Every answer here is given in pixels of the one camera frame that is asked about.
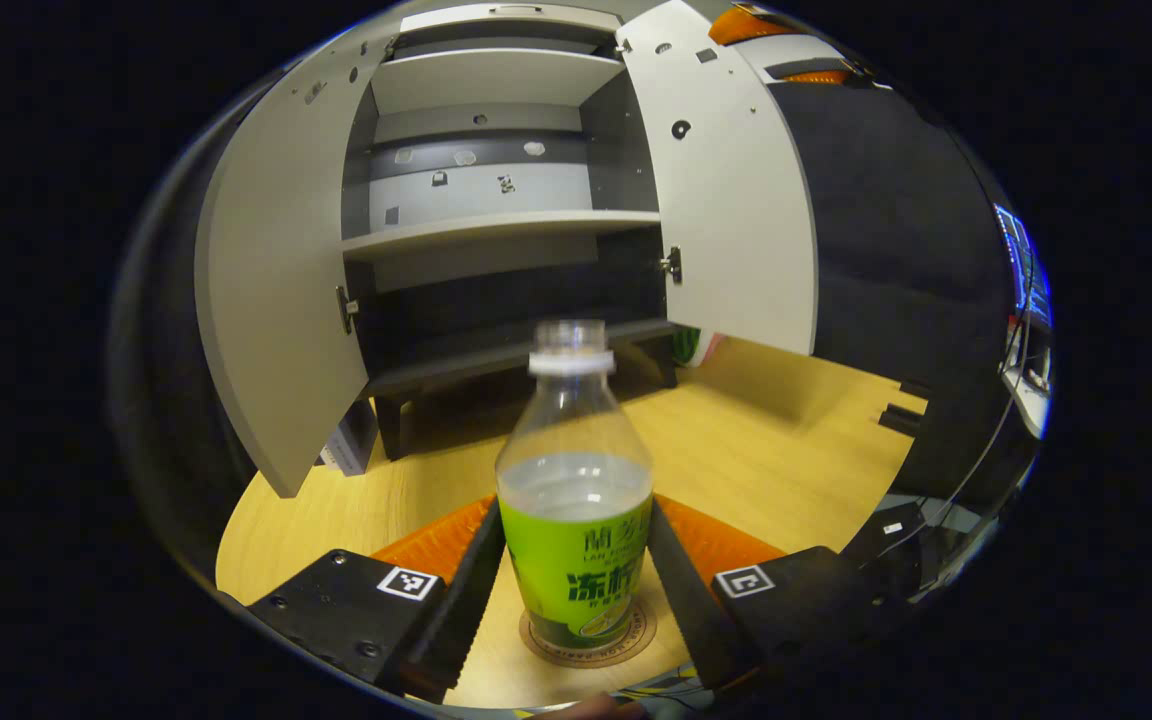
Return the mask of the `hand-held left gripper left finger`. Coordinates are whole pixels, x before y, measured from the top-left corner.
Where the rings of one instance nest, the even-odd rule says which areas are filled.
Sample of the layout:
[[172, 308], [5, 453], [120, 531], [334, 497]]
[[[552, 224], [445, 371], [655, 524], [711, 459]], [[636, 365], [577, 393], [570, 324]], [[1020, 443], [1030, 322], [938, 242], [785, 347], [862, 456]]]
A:
[[338, 670], [442, 702], [465, 667], [506, 538], [484, 497], [371, 555], [333, 548], [247, 609]]

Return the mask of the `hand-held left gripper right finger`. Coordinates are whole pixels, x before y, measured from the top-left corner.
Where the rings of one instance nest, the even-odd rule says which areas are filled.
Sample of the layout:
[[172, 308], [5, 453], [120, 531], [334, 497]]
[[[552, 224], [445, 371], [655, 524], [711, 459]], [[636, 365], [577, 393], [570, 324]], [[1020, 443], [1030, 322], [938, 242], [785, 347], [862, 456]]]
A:
[[654, 495], [647, 552], [702, 682], [804, 685], [892, 626], [892, 594], [833, 550], [783, 553]]

